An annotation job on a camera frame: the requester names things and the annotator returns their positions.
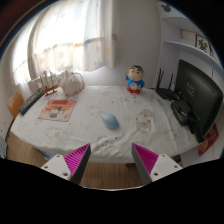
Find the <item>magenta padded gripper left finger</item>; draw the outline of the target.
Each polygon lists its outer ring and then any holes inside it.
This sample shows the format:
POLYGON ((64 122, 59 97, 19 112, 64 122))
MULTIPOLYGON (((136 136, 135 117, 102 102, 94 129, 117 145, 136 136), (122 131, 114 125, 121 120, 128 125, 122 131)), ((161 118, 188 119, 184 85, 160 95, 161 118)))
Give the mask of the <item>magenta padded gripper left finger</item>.
POLYGON ((42 169, 79 185, 91 155, 91 147, 86 144, 63 156, 56 154, 42 169))

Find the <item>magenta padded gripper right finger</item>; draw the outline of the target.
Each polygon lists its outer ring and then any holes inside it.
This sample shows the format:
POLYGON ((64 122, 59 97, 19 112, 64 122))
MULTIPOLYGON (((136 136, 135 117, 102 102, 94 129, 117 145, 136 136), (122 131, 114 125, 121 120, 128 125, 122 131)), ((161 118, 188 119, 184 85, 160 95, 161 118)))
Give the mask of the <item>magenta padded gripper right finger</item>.
POLYGON ((139 172, 140 179, 144 185, 182 169, 182 167, 168 155, 157 155, 137 144, 132 144, 131 153, 139 172))

